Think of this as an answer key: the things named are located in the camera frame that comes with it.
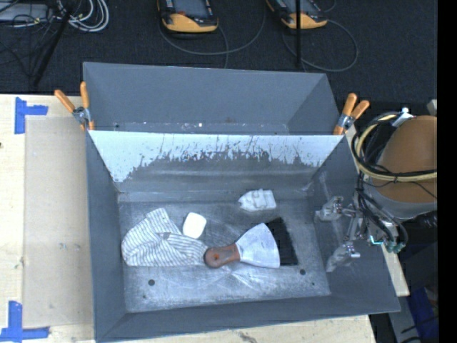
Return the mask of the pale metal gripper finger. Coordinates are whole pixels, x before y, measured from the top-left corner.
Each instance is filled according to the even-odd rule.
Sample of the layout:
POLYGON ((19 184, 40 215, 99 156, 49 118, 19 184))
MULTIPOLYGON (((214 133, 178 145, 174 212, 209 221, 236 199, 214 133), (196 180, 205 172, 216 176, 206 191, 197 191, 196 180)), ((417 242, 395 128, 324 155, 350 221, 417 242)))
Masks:
POLYGON ((337 267, 348 266, 361 257, 352 242, 340 245, 326 262, 326 272, 333 272, 337 267))
POLYGON ((315 212, 315 220, 320 222, 336 221, 343 216, 342 196, 331 197, 318 211, 315 212))

